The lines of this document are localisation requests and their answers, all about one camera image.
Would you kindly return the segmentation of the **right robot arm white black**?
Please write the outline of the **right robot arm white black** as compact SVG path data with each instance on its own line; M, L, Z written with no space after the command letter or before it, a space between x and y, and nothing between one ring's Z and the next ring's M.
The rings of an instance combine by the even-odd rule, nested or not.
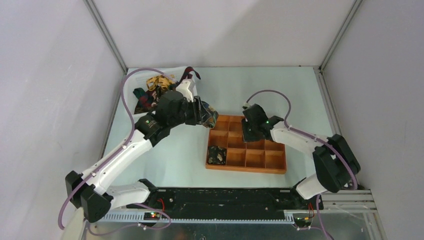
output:
M313 160L315 173L298 182L291 194L291 204L304 209L311 198L325 192L337 193L349 181L356 188L356 174L361 166L346 139L334 134L320 136L301 131L278 116L268 117L258 104L243 107L241 121L245 143L268 140L287 145Z

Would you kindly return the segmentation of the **dark floral patterned tie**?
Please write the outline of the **dark floral patterned tie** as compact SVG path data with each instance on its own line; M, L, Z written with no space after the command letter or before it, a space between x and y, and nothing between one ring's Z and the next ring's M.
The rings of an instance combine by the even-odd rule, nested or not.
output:
M206 128L213 129L217 124L219 113L205 101L201 101L200 112L201 124Z

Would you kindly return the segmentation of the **white plastic mesh basket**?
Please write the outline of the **white plastic mesh basket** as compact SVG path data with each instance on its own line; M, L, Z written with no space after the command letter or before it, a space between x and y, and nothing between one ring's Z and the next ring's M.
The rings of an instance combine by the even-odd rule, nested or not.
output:
M175 90L175 88L180 84L180 78L183 74L184 69L187 66L180 66L180 67L173 67L173 68L160 68L159 71L165 73L165 77L169 78L169 79L173 79L176 82L176 85L167 90L167 91L162 91L159 88L157 88L156 91L157 95L158 95L158 101L159 99L166 93L169 92L171 90ZM147 85L146 85L146 81L152 77L155 76L160 76L163 74L160 74L158 72L155 71L151 71L151 70L143 70L143 71L139 71L134 73L133 75L131 75L128 80L126 81L125 85L124 85L124 99L125 102L127 104L127 107L129 110L132 111L132 113L134 114L134 110L137 104L137 98L135 97L135 95L133 94L133 90L136 88L143 88L145 91L148 91ZM192 78L195 82L199 79L196 78L195 75L193 75Z

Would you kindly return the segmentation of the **orange compartment tray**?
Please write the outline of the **orange compartment tray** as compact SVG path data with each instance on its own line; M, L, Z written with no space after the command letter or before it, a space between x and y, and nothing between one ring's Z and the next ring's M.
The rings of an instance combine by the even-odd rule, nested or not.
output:
M243 116L221 115L214 128L209 130L205 168L210 170L280 174L287 171L286 149L282 143L270 140L244 142ZM209 146L227 149L225 165L207 164Z

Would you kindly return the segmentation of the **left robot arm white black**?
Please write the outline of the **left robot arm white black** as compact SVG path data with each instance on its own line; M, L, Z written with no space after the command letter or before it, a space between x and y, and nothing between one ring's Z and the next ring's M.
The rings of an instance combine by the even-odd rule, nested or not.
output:
M138 120L130 118L128 137L112 152L82 173L69 172L65 177L67 200L82 209L83 219L95 223L111 209L138 201L145 208L158 202L154 185L148 180L114 189L113 181L137 158L155 147L179 125L213 128L219 114L199 96L189 97L180 91L169 91L156 108Z

